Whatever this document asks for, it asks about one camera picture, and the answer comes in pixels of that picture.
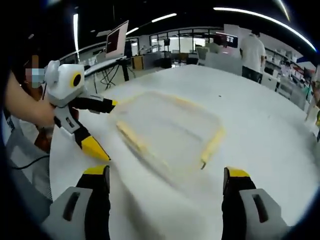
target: ceiling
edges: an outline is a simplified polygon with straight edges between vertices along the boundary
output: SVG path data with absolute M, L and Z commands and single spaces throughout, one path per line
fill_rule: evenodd
M 264 14 L 290 25 L 316 48 L 320 47 L 319 32 L 313 29 L 318 27 L 314 21 L 316 7 L 311 7 L 314 1 L 305 0 L 303 4 L 282 1 L 286 5 L 290 22 L 276 0 L 47 0 L 46 5 L 41 1 L 42 5 L 33 3 L 32 6 L 29 4 L 32 1 L 26 1 L 28 4 L 25 4 L 19 15 L 23 20 L 17 24 L 22 29 L 17 44 L 23 46 L 22 52 L 25 55 L 30 54 L 26 49 L 32 46 L 32 51 L 36 49 L 44 62 L 75 51 L 73 14 L 78 13 L 79 49 L 105 41 L 106 36 L 96 37 L 97 33 L 110 30 L 125 20 L 129 20 L 129 30 L 140 27 L 130 37 L 183 27 L 223 27 L 224 24 L 234 24 L 247 29 L 259 29 L 261 33 L 281 40 L 315 62 L 314 51 L 283 27 L 256 16 L 213 10 L 213 7 L 229 7 Z M 171 13 L 177 13 L 177 16 L 147 24 Z

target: pants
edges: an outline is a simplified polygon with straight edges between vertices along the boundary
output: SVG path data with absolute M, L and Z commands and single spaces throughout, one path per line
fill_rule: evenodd
M 262 79 L 262 74 L 260 72 L 254 71 L 246 66 L 242 67 L 242 77 L 250 79 L 256 83 L 259 83 Z

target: transparent plastic container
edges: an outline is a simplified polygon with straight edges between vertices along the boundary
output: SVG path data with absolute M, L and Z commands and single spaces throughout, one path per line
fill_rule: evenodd
M 203 168 L 224 136 L 216 115 L 156 92 L 119 103 L 110 116 L 135 155 L 169 179 Z

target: white shirt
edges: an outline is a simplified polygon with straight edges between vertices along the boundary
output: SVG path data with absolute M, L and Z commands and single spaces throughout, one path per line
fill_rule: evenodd
M 243 66 L 260 73 L 261 56 L 266 55 L 264 44 L 251 33 L 242 40 L 240 49 L 242 50 Z

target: human hand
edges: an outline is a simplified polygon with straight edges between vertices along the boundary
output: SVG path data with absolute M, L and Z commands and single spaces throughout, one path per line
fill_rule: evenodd
M 55 124 L 55 107 L 50 104 L 47 98 L 35 103 L 35 124 L 39 127 L 49 127 Z

